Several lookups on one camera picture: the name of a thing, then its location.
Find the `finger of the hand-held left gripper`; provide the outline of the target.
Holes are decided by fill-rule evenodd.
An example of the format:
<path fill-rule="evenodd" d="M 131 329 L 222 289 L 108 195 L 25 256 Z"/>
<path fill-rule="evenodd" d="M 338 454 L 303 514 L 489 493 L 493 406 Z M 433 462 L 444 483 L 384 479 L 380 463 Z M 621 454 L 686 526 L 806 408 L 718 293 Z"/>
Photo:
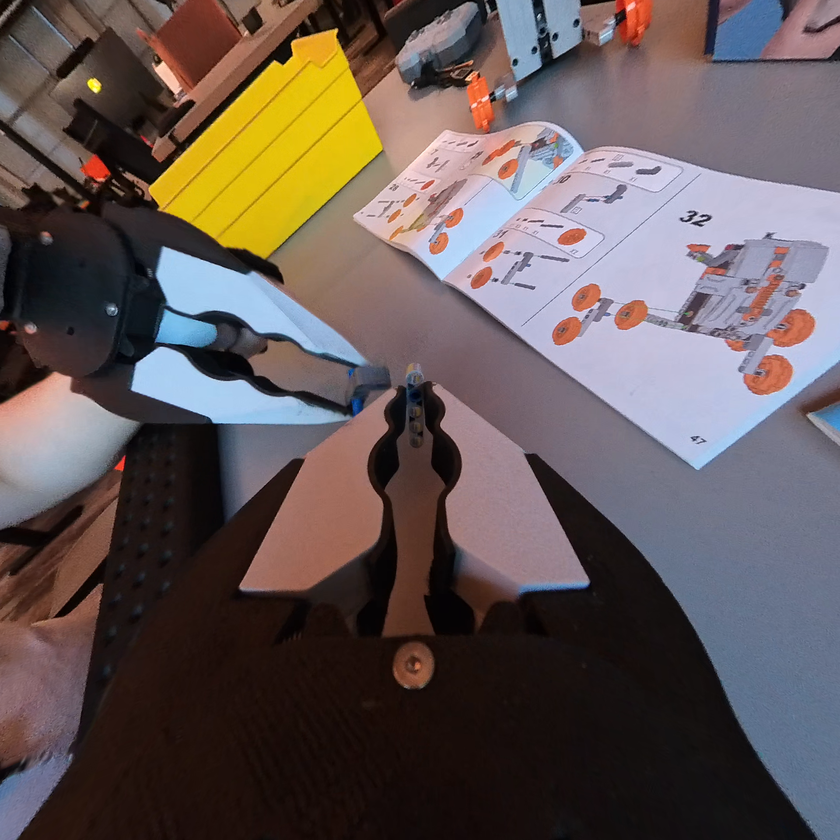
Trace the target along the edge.
<path fill-rule="evenodd" d="M 188 346 L 156 345 L 134 365 L 130 389 L 215 424 L 330 424 L 353 414 L 352 405 L 279 388 L 236 354 Z"/>
<path fill-rule="evenodd" d="M 260 273 L 249 270 L 203 231 L 153 210 L 128 211 L 128 245 L 149 286 L 129 306 L 128 362 L 156 344 L 165 311 L 215 325 L 227 322 L 256 336 L 290 341 L 305 353 L 352 366 L 368 360 L 348 340 Z"/>

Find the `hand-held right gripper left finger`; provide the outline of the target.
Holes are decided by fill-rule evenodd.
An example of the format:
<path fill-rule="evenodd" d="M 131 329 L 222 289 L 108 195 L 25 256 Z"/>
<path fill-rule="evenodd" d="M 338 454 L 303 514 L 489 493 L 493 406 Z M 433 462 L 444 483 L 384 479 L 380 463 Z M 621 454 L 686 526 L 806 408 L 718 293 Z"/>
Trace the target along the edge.
<path fill-rule="evenodd" d="M 391 389 L 303 460 L 239 588 L 336 606 L 379 636 L 396 577 L 385 492 L 399 467 L 403 389 Z"/>

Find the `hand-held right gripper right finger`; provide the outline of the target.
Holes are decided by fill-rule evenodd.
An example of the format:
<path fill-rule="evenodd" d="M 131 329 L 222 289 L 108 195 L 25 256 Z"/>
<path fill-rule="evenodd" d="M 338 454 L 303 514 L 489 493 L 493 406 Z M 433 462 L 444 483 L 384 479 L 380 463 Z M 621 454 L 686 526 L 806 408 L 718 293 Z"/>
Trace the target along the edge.
<path fill-rule="evenodd" d="M 441 385 L 427 384 L 436 503 L 427 614 L 471 634 L 497 602 L 581 590 L 589 577 L 525 452 Z"/>

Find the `short grey toy beam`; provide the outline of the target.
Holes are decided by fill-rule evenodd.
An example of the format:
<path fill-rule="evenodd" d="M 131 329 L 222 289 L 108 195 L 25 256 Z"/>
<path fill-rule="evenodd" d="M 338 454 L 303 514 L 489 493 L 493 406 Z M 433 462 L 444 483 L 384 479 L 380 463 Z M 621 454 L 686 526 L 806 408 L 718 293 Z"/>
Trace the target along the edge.
<path fill-rule="evenodd" d="M 391 376 L 387 368 L 372 365 L 353 367 L 349 370 L 346 391 L 351 415 L 355 417 L 360 414 L 369 398 L 376 398 L 391 387 Z"/>

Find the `grey holed beam with blue pin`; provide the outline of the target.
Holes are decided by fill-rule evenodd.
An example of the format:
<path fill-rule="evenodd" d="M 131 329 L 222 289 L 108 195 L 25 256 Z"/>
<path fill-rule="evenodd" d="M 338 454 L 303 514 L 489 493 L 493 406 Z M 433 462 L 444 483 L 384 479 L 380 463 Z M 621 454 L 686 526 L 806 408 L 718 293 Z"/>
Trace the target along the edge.
<path fill-rule="evenodd" d="M 425 440 L 424 383 L 421 365 L 409 364 L 406 368 L 406 425 L 413 448 L 422 447 Z"/>

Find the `person's left forearm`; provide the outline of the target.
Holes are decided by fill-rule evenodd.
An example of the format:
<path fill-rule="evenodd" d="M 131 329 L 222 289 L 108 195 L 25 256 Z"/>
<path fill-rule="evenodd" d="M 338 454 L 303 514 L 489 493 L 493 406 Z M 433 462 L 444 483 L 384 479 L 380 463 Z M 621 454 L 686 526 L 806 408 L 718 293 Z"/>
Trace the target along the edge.
<path fill-rule="evenodd" d="M 6 401 L 1 405 L 2 529 L 99 480 L 139 428 L 74 393 L 60 374 Z"/>

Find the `grey desk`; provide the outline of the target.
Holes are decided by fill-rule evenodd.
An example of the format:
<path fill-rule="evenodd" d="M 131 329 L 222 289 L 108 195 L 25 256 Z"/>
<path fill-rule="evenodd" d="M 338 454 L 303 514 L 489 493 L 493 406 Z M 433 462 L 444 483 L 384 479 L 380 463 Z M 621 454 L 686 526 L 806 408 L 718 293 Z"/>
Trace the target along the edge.
<path fill-rule="evenodd" d="M 838 190 L 838 66 L 708 64 L 705 2 L 655 2 L 639 51 L 589 45 L 497 125 L 549 120 L 720 172 Z M 838 838 L 838 447 L 805 413 L 838 367 L 693 470 L 352 215 L 443 130 L 463 91 L 391 71 L 364 99 L 384 152 L 272 256 L 287 288 L 394 375 L 411 362 L 539 454 L 640 549 L 700 635 L 752 745 Z"/>

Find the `person's left hand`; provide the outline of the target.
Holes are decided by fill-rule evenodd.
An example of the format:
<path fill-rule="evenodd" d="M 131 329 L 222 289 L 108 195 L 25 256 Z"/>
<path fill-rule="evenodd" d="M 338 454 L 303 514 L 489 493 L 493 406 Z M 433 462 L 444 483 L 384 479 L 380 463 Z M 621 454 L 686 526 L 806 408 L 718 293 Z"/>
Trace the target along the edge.
<path fill-rule="evenodd" d="M 250 359 L 267 350 L 268 340 L 248 328 L 222 323 L 216 326 L 216 332 L 216 339 L 213 342 L 216 351 L 237 354 L 244 359 Z"/>

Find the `yellow plastic bin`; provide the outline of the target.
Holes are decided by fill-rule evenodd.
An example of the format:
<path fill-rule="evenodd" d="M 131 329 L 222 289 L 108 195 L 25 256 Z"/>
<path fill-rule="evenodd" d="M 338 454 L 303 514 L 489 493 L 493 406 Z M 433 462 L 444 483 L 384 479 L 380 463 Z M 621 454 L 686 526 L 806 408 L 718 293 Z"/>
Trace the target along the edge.
<path fill-rule="evenodd" d="M 221 245 L 268 258 L 381 152 L 332 29 L 295 40 L 150 194 Z"/>

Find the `black office chair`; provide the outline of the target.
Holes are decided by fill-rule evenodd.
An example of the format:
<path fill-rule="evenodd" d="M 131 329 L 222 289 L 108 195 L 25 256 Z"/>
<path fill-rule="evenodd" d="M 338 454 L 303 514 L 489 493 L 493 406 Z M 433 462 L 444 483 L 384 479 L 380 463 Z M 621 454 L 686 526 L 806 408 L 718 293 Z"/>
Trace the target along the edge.
<path fill-rule="evenodd" d="M 127 177 L 133 175 L 150 186 L 164 173 L 165 167 L 154 158 L 151 147 L 79 98 L 73 102 L 73 109 L 75 114 L 64 128 L 65 134 L 98 157 L 108 169 L 111 186 L 119 187 L 129 206 L 142 203 L 157 210 L 157 202 Z"/>

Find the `dark computer monitor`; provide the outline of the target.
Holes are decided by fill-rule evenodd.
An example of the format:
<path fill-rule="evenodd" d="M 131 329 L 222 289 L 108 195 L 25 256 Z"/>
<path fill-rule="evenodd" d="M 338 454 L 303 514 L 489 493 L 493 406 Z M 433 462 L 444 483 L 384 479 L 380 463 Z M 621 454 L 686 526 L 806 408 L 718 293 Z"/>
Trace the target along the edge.
<path fill-rule="evenodd" d="M 68 113 L 76 100 L 125 130 L 138 129 L 150 102 L 163 91 L 160 79 L 117 33 L 106 28 L 98 39 L 85 38 L 56 70 L 51 97 Z"/>

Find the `grey background table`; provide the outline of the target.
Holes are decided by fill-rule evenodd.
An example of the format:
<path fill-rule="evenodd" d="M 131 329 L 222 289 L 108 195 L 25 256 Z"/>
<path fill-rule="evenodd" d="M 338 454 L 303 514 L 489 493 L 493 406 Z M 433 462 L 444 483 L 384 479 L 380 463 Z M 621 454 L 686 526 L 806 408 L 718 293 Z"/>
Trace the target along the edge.
<path fill-rule="evenodd" d="M 280 44 L 321 5 L 321 1 L 296 1 L 283 7 L 271 3 L 261 8 L 262 27 L 253 35 L 243 37 L 186 94 L 185 99 L 193 102 L 192 107 L 154 143 L 153 157 L 158 162 L 165 162 L 193 142 L 219 116 L 235 93 L 245 88 L 260 69 L 272 61 Z"/>

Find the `brown cardboard box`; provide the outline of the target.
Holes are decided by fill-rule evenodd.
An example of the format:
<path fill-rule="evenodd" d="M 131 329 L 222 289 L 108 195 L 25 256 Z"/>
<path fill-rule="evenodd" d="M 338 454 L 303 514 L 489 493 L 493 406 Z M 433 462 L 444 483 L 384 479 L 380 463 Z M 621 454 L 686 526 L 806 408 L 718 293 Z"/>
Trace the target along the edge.
<path fill-rule="evenodd" d="M 218 2 L 186 1 L 149 37 L 149 44 L 182 89 L 190 91 L 241 39 Z"/>

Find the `open white instruction booklet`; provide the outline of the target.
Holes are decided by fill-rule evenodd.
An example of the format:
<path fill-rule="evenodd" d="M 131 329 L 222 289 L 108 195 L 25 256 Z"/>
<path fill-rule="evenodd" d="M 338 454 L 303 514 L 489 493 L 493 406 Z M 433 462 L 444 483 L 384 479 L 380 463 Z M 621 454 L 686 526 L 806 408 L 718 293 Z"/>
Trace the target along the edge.
<path fill-rule="evenodd" d="M 839 196 L 561 127 L 444 131 L 354 216 L 689 465 L 839 358 Z"/>

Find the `orange toy gear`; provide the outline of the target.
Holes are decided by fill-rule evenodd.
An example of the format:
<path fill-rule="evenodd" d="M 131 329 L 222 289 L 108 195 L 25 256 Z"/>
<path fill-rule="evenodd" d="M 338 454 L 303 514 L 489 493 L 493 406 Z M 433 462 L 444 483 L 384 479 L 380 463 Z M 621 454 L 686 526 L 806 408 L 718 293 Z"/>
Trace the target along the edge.
<path fill-rule="evenodd" d="M 488 133 L 495 119 L 495 114 L 487 79 L 481 76 L 478 71 L 472 72 L 467 77 L 467 96 L 470 114 L 476 128 Z"/>
<path fill-rule="evenodd" d="M 640 46 L 652 16 L 652 1 L 616 1 L 616 31 L 624 44 Z"/>

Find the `grey battery motor unit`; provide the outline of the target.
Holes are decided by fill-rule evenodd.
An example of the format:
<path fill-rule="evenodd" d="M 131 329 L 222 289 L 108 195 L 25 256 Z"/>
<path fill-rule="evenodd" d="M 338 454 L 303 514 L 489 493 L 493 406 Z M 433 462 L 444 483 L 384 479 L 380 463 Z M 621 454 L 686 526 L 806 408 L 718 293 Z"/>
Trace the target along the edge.
<path fill-rule="evenodd" d="M 476 2 L 464 2 L 416 28 L 395 57 L 401 79 L 412 84 L 424 69 L 457 64 L 478 44 L 485 17 Z"/>

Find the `person's bare leg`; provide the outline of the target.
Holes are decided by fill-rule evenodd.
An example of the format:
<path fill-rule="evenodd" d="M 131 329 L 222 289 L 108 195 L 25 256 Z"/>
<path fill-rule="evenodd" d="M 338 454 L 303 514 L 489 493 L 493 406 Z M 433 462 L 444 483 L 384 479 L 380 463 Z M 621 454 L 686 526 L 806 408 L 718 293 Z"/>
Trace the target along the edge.
<path fill-rule="evenodd" d="M 73 613 L 2 623 L 1 766 L 69 751 L 77 735 L 96 619 Z"/>

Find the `blue instruction booklet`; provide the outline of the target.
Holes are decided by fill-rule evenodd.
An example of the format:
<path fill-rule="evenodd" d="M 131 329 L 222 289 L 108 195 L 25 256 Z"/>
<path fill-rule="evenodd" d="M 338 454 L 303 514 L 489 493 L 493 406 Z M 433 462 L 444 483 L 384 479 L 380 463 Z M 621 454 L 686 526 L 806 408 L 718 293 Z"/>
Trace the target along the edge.
<path fill-rule="evenodd" d="M 840 444 L 840 403 L 809 412 L 806 418 L 837 446 Z"/>

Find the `partly built toy robot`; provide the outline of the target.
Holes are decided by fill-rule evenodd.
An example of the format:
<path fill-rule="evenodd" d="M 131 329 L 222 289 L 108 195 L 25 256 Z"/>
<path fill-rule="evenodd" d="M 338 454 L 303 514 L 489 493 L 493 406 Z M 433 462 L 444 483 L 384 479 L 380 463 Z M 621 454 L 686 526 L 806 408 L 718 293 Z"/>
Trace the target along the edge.
<path fill-rule="evenodd" d="M 496 1 L 515 82 L 521 82 L 578 46 L 580 1 Z"/>

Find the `robot kit box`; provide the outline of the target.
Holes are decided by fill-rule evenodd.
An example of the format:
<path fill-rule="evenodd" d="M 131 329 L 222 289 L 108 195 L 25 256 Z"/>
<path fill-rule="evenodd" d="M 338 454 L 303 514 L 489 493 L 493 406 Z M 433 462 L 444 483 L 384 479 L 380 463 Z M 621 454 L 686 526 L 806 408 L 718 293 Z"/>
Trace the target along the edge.
<path fill-rule="evenodd" d="M 714 61 L 838 60 L 838 1 L 709 1 Z"/>

